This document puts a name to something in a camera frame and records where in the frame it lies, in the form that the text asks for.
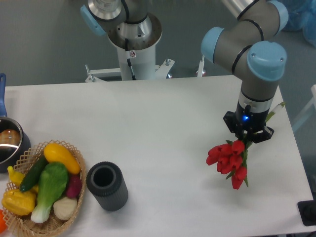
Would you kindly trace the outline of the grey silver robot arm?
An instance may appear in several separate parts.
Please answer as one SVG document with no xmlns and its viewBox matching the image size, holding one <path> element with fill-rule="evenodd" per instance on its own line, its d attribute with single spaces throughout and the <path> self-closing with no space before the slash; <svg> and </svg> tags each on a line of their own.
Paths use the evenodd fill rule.
<svg viewBox="0 0 316 237">
<path fill-rule="evenodd" d="M 276 0 L 226 0 L 237 19 L 231 30 L 210 29 L 201 42 L 201 53 L 242 81 L 237 108 L 226 112 L 231 133 L 246 143 L 269 140 L 268 112 L 285 70 L 285 49 L 270 42 L 287 24 L 286 7 Z M 170 63 L 156 65 L 160 21 L 148 11 L 145 0 L 90 0 L 80 8 L 90 30 L 106 35 L 116 47 L 123 80 L 162 79 Z"/>
</svg>

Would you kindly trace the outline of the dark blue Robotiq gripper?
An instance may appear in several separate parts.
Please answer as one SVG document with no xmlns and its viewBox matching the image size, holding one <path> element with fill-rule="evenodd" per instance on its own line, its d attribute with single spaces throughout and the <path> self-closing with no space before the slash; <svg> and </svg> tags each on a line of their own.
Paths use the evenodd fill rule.
<svg viewBox="0 0 316 237">
<path fill-rule="evenodd" d="M 259 113 L 253 112 L 249 104 L 242 106 L 238 102 L 236 111 L 227 111 L 223 120 L 229 131 L 235 136 L 240 136 L 244 131 L 252 132 L 250 140 L 252 143 L 258 144 L 270 140 L 275 132 L 272 128 L 265 126 L 267 115 L 268 110 Z"/>
</svg>

